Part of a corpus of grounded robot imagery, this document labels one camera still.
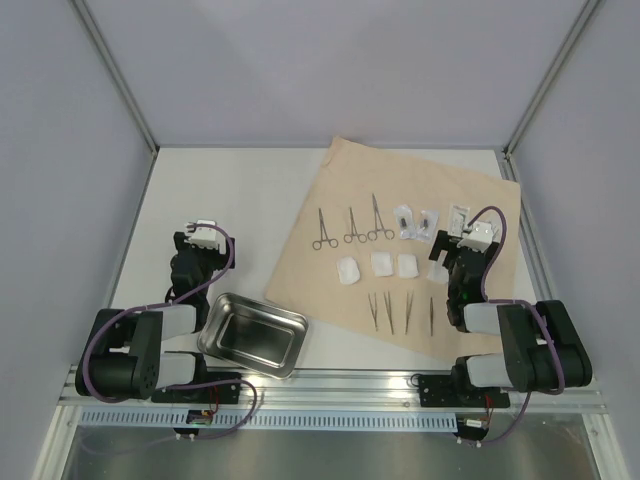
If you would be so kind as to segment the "white gauze pad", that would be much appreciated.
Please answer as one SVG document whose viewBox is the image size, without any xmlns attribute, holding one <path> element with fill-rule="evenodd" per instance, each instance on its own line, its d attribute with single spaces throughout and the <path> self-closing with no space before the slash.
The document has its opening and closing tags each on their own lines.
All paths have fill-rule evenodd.
<svg viewBox="0 0 640 480">
<path fill-rule="evenodd" d="M 403 279 L 412 279 L 419 276 L 417 257 L 413 254 L 397 255 L 398 276 Z"/>
<path fill-rule="evenodd" d="M 345 256 L 336 262 L 339 282 L 342 285 L 353 285 L 357 283 L 361 276 L 358 263 L 354 257 Z"/>
<path fill-rule="evenodd" d="M 370 258 L 376 277 L 389 277 L 394 274 L 394 261 L 390 252 L 375 251 L 371 253 Z"/>
<path fill-rule="evenodd" d="M 434 283 L 446 285 L 449 281 L 449 273 L 441 264 L 432 262 L 427 278 Z"/>
</svg>

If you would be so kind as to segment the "right aluminium frame post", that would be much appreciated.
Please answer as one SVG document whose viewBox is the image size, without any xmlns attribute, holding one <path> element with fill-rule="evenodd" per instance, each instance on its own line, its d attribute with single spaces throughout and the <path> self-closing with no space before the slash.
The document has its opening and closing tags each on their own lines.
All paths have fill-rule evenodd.
<svg viewBox="0 0 640 480">
<path fill-rule="evenodd" d="M 527 104 L 524 113 L 517 122 L 509 140 L 502 150 L 506 159 L 510 159 L 513 156 L 516 148 L 524 139 L 528 128 L 543 107 L 582 37 L 603 5 L 604 1 L 602 0 L 587 0 L 582 3 L 579 13 L 572 22 L 567 34 L 564 36 L 550 65 L 546 69 L 533 96 Z"/>
</svg>

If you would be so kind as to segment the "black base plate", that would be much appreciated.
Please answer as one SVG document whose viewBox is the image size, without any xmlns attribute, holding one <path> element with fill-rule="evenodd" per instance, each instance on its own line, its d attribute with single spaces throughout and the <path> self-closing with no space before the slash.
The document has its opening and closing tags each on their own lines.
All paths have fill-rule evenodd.
<svg viewBox="0 0 640 480">
<path fill-rule="evenodd" d="M 240 373 L 231 371 L 207 372 L 200 378 L 193 381 L 193 384 L 219 382 L 222 380 L 238 380 L 242 376 Z M 205 388 L 189 390 L 157 390 L 151 396 L 151 402 L 157 404 L 211 404 L 216 405 L 236 405 L 239 401 L 241 391 L 240 384 L 209 386 Z"/>
<path fill-rule="evenodd" d="M 423 408 L 498 408 L 511 406 L 509 395 L 499 388 L 466 387 L 451 375 L 413 374 L 409 383 Z"/>
</svg>

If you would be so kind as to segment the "left aluminium frame post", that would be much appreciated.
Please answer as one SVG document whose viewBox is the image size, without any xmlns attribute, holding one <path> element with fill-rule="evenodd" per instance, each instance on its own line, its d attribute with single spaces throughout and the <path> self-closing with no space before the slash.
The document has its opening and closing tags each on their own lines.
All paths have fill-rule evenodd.
<svg viewBox="0 0 640 480">
<path fill-rule="evenodd" d="M 154 138 L 152 130 L 132 92 L 111 48 L 104 36 L 94 13 L 85 0 L 69 0 L 69 6 L 77 16 L 82 28 L 88 36 L 100 62 L 106 69 L 107 75 L 114 86 L 120 100 L 126 107 L 131 120 L 134 122 L 140 136 L 149 151 L 151 157 L 156 159 L 159 152 L 159 144 Z"/>
</svg>

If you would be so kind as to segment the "right clear blister packet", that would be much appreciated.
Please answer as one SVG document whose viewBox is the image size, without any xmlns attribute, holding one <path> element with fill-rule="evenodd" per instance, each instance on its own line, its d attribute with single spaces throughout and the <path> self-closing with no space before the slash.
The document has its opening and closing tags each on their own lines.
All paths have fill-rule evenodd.
<svg viewBox="0 0 640 480">
<path fill-rule="evenodd" d="M 416 238 L 425 243 L 431 243 L 436 235 L 438 220 L 438 211 L 422 210 L 416 228 Z"/>
</svg>

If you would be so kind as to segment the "aluminium frame post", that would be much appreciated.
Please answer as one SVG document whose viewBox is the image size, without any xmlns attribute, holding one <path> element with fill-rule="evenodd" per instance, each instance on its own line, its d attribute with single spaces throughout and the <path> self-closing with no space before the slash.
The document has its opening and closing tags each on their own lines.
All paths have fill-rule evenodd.
<svg viewBox="0 0 640 480">
<path fill-rule="evenodd" d="M 572 22 L 567 34 L 564 36 L 550 65 L 546 69 L 533 96 L 527 104 L 524 113 L 517 122 L 509 140 L 502 150 L 506 159 L 510 159 L 513 156 L 516 148 L 524 139 L 528 128 L 543 107 L 582 37 L 603 5 L 604 1 L 602 0 L 587 0 L 582 3 L 579 13 Z"/>
<path fill-rule="evenodd" d="M 131 120 L 134 122 L 140 136 L 149 151 L 151 157 L 156 159 L 159 152 L 159 144 L 154 138 L 152 130 L 132 92 L 111 48 L 104 36 L 94 13 L 85 0 L 69 0 L 69 6 L 77 16 L 82 28 L 88 36 L 100 62 L 106 69 L 107 75 L 114 86 L 120 100 L 126 107 Z"/>
</svg>

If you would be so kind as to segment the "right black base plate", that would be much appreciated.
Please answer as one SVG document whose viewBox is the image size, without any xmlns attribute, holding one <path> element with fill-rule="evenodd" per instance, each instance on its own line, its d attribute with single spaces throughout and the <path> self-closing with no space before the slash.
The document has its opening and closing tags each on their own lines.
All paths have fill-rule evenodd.
<svg viewBox="0 0 640 480">
<path fill-rule="evenodd" d="M 466 387 L 451 375 L 413 374 L 409 383 L 423 408 L 498 408 L 511 406 L 509 395 L 499 388 Z"/>
</svg>

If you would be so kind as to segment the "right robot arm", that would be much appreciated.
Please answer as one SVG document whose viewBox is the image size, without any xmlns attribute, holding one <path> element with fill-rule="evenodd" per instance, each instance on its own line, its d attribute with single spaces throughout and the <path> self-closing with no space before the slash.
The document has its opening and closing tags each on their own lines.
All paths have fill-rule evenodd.
<svg viewBox="0 0 640 480">
<path fill-rule="evenodd" d="M 446 314 L 464 334 L 498 338 L 500 353 L 458 358 L 450 373 L 456 401 L 475 404 L 485 394 L 506 391 L 560 394 L 588 386 L 593 367 L 565 305 L 559 300 L 531 304 L 524 300 L 487 300 L 483 281 L 500 244 L 474 248 L 470 236 L 437 232 L 429 258 L 448 273 Z"/>
</svg>

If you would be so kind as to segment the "aluminium mounting rail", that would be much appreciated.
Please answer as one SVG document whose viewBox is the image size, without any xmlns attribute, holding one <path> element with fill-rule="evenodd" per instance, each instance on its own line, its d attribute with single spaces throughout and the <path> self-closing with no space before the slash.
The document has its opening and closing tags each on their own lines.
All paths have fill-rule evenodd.
<svg viewBox="0 0 640 480">
<path fill-rule="evenodd" d="M 239 372 L 256 387 L 259 408 L 267 410 L 420 411 L 413 372 L 402 370 L 296 369 L 284 380 L 240 368 L 209 366 L 215 373 Z M 103 404 L 76 392 L 72 366 L 64 381 L 58 406 L 154 407 L 146 400 Z M 606 414 L 603 395 L 594 380 L 588 387 L 565 390 L 562 395 L 534 393 L 526 413 Z"/>
</svg>

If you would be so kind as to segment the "long steel hemostat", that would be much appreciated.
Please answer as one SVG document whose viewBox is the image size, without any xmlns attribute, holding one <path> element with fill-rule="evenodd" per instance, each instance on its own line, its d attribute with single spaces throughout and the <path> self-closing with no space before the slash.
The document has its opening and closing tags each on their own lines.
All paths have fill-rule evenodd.
<svg viewBox="0 0 640 480">
<path fill-rule="evenodd" d="M 380 236 L 386 240 L 393 240 L 395 238 L 395 232 L 384 226 L 377 198 L 374 193 L 371 194 L 372 211 L 374 225 L 373 228 L 366 234 L 369 241 L 377 241 Z"/>
</svg>

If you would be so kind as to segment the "steel hemostat forceps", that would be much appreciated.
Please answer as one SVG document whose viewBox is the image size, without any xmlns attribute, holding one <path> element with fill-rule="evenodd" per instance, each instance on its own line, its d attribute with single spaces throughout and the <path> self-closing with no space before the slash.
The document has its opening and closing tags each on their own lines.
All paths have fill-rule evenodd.
<svg viewBox="0 0 640 480">
<path fill-rule="evenodd" d="M 314 251 L 321 250 L 324 246 L 335 249 L 339 245 L 339 241 L 336 238 L 329 236 L 326 229 L 323 211 L 318 208 L 318 222 L 319 222 L 319 238 L 312 241 L 312 248 Z"/>
<path fill-rule="evenodd" d="M 363 233 L 360 233 L 357 229 L 355 216 L 352 208 L 349 208 L 349 231 L 344 234 L 343 241 L 346 244 L 351 244 L 355 241 L 359 243 L 367 242 L 367 236 Z"/>
</svg>

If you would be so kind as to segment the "left clear blister packet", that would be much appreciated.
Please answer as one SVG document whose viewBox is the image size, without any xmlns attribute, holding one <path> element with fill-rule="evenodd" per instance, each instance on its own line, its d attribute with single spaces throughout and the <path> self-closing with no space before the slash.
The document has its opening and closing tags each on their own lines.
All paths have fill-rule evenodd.
<svg viewBox="0 0 640 480">
<path fill-rule="evenodd" d="M 411 208 L 406 205 L 399 205 L 393 209 L 396 222 L 399 227 L 399 236 L 403 240 L 416 238 L 416 227 Z"/>
</svg>

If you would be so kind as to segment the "beige cloth drape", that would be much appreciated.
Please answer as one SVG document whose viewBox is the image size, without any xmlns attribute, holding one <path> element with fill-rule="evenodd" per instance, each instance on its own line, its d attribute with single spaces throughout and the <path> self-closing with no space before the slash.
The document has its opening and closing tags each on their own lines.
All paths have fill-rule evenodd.
<svg viewBox="0 0 640 480">
<path fill-rule="evenodd" d="M 393 240 L 380 236 L 377 241 L 346 244 L 349 208 L 353 209 L 357 229 L 367 234 L 374 225 L 371 194 L 374 193 L 384 226 L 395 232 Z M 333 140 L 312 183 L 280 259 L 267 284 L 266 300 L 316 320 L 352 332 L 413 350 L 438 360 L 453 361 L 466 355 L 501 351 L 500 340 L 482 334 L 464 334 L 450 325 L 446 314 L 447 287 L 430 281 L 429 244 L 403 240 L 393 209 L 408 205 L 413 215 L 422 210 L 439 212 L 438 228 L 448 228 L 451 204 L 470 208 L 477 214 L 486 206 L 500 208 L 507 220 L 507 240 L 486 280 L 491 298 L 513 295 L 518 253 L 518 226 L 521 189 L 518 184 L 469 169 L 448 166 L 360 145 L 342 138 Z M 337 248 L 324 246 L 314 251 L 312 241 L 319 238 L 318 208 L 326 229 L 339 241 Z M 390 252 L 394 274 L 376 277 L 371 253 Z M 419 276 L 398 276 L 397 255 L 417 257 Z M 353 285 L 339 282 L 336 262 L 354 257 L 360 280 Z M 404 334 L 406 292 L 413 290 L 413 306 L 408 335 Z M 391 292 L 395 335 L 391 335 L 383 293 Z M 368 294 L 376 293 L 379 331 L 374 330 Z M 434 300 L 434 336 L 429 335 L 429 299 Z"/>
</svg>

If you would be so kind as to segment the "stainless steel tray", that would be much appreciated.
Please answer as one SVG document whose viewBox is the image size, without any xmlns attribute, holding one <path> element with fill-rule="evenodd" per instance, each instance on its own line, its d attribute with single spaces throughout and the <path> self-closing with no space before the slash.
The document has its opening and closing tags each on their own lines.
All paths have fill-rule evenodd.
<svg viewBox="0 0 640 480">
<path fill-rule="evenodd" d="M 286 379 L 296 367 L 308 326 L 299 313 L 224 293 L 211 308 L 197 347 L 205 355 Z"/>
</svg>

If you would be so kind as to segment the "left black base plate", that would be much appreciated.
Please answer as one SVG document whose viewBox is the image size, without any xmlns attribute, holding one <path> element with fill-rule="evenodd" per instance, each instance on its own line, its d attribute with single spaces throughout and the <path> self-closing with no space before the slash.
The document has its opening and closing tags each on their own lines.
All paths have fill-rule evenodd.
<svg viewBox="0 0 640 480">
<path fill-rule="evenodd" d="M 238 380 L 242 376 L 240 373 L 231 371 L 207 372 L 200 378 L 193 381 L 193 384 L 219 382 L 222 380 Z M 239 401 L 241 391 L 240 384 L 209 386 L 205 388 L 189 390 L 157 390 L 151 396 L 151 402 L 157 404 L 211 404 L 216 405 L 236 405 Z"/>
</svg>

